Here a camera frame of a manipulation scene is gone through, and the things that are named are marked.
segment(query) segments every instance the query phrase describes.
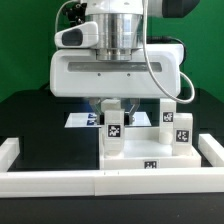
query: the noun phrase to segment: black cable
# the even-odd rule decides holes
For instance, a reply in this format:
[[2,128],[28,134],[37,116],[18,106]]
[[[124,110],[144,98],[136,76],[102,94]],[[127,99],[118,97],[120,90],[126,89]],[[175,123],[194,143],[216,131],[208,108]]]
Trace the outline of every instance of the black cable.
[[168,44],[171,42],[182,44],[184,47],[184,57],[181,64],[183,64],[187,58],[187,48],[184,42],[182,42],[180,39],[171,37],[171,36],[148,36],[147,37],[147,44],[157,44],[157,43],[164,43]]

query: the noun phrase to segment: black table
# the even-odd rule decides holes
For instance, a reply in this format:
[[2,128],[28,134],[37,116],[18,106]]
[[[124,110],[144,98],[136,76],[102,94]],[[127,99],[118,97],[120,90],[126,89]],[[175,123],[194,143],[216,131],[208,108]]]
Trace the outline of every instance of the black table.
[[[189,90],[183,89],[182,97]],[[159,100],[142,100],[153,126]],[[194,117],[193,145],[210,133],[224,145],[224,104],[202,89],[178,112]],[[91,112],[81,98],[56,98],[50,91],[22,91],[0,104],[0,142],[19,137],[20,155],[9,172],[99,169],[98,129],[69,128],[71,112]],[[203,166],[210,164],[203,158]],[[224,194],[0,199],[1,223],[223,223]]]

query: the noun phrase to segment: black tabletop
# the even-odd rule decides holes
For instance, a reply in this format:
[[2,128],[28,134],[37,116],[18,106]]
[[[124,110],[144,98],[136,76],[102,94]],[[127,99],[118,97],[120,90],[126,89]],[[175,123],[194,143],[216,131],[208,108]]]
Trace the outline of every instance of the black tabletop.
[[[189,90],[183,89],[182,97]],[[153,126],[159,100],[141,100]],[[86,99],[22,91],[0,103],[0,142],[19,137],[21,153],[9,172],[99,169],[98,128],[64,128],[71,112],[91,112]],[[224,103],[202,89],[177,112],[194,117],[193,145],[210,133],[224,144]],[[203,158],[203,166],[209,163]],[[223,223],[224,194],[0,199],[1,223]]]

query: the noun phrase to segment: metal cylinder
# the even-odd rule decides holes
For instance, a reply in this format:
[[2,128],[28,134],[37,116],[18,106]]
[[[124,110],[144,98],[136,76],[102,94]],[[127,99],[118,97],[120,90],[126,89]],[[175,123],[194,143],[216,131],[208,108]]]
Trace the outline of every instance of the metal cylinder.
[[142,15],[97,14],[88,15],[86,21],[98,24],[98,60],[131,60],[131,50],[142,48]]

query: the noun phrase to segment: white cable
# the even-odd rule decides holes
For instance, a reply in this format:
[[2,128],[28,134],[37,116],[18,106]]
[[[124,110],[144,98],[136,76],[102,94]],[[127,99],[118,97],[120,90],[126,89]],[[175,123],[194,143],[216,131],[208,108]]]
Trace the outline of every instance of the white cable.
[[69,4],[69,3],[73,3],[73,2],[80,2],[80,1],[77,1],[77,0],[67,1],[67,2],[65,2],[65,3],[61,6],[61,8],[58,10],[58,12],[57,12],[57,16],[56,16],[56,19],[55,19],[55,27],[54,27],[54,29],[55,29],[55,34],[58,32],[58,20],[59,20],[59,16],[60,16],[60,13],[61,13],[62,9],[63,9],[67,4]]
[[144,0],[144,4],[143,4],[143,51],[144,51],[144,55],[145,55],[145,61],[146,61],[146,65],[149,71],[150,76],[152,77],[153,81],[155,82],[155,84],[158,86],[158,88],[169,98],[171,98],[172,100],[176,101],[177,103],[182,103],[182,104],[187,104],[193,101],[194,97],[195,97],[195,91],[194,91],[194,85],[191,82],[191,80],[182,72],[180,72],[180,75],[187,81],[187,83],[189,84],[190,88],[191,88],[191,97],[187,100],[181,100],[178,99],[172,95],[170,95],[158,82],[158,80],[156,79],[156,77],[153,74],[150,62],[149,62],[149,57],[148,57],[148,53],[147,53],[147,18],[148,18],[148,0]]

